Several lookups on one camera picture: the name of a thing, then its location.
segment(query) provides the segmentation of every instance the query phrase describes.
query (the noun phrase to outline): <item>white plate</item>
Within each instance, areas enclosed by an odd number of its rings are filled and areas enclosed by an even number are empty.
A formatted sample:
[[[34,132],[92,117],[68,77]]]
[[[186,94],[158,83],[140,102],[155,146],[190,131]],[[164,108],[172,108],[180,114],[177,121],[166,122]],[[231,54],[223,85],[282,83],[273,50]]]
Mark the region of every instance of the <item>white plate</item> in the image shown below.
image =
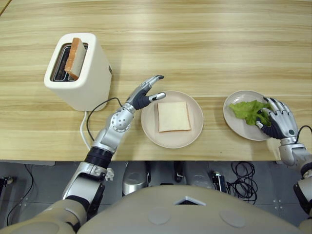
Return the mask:
[[[257,126],[248,125],[244,119],[236,118],[233,110],[229,107],[231,103],[254,100],[266,103],[262,94],[251,90],[241,90],[229,95],[223,105],[223,116],[228,126],[240,136],[249,140],[267,140],[270,138],[268,135],[264,134]]]
[[[165,91],[166,97],[152,102],[141,113],[141,124],[147,137],[157,145],[165,148],[177,149],[191,144],[200,135],[204,125],[204,115],[199,104],[189,95],[179,91]],[[178,132],[158,131],[158,102],[186,101],[189,112],[191,130]]]

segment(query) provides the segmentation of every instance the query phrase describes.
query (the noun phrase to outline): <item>lettuce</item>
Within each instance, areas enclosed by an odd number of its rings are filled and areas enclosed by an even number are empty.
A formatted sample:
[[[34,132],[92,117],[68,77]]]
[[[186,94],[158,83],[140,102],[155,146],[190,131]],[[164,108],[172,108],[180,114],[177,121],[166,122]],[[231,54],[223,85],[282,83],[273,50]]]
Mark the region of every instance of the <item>lettuce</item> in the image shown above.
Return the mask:
[[[257,117],[260,118],[261,122],[267,126],[271,125],[269,116],[266,113],[258,114],[258,111],[262,108],[270,108],[268,103],[262,103],[257,100],[245,102],[242,101],[237,104],[230,104],[230,108],[234,111],[236,118],[241,118],[246,121],[249,125],[255,125]]]

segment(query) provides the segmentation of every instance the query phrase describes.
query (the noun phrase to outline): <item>white bread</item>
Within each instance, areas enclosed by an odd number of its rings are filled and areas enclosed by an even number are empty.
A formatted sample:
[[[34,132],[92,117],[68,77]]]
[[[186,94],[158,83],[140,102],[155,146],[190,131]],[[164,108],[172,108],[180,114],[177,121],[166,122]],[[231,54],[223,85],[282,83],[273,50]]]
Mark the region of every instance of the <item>white bread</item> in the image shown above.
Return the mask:
[[[160,102],[157,107],[160,133],[191,129],[187,103],[185,101]]]
[[[66,62],[64,70],[74,80],[77,80],[79,78],[85,55],[86,48],[84,48],[81,39],[73,38],[68,60]]]

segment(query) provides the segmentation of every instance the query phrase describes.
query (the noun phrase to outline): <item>wooden table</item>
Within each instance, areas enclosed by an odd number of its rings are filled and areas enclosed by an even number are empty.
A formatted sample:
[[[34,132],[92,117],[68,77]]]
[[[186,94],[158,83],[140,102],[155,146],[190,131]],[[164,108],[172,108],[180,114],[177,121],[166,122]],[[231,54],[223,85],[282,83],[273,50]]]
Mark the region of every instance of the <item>wooden table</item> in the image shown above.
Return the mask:
[[[204,128],[176,150],[152,143],[140,111],[114,160],[277,160],[278,140],[254,142],[232,132],[226,97],[255,90],[287,103],[299,126],[312,125],[311,1],[13,0],[0,17],[0,159],[84,160],[83,112],[48,90],[43,76],[61,36],[97,35],[114,76],[110,97],[125,101],[155,74],[153,93],[195,98]],[[95,113],[93,133],[117,108]],[[311,135],[300,140],[311,151]]]

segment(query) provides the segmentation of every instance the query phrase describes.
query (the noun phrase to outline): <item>cable bundle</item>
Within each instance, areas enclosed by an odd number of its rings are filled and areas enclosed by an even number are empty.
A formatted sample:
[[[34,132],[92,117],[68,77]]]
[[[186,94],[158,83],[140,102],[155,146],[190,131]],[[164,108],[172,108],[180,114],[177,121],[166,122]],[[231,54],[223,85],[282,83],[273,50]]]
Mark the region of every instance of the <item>cable bundle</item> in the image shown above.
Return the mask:
[[[237,179],[233,183],[226,182],[228,194],[233,194],[244,201],[253,202],[253,204],[255,204],[258,185],[253,180],[255,174],[254,165],[245,161],[238,163],[232,162],[231,168]]]

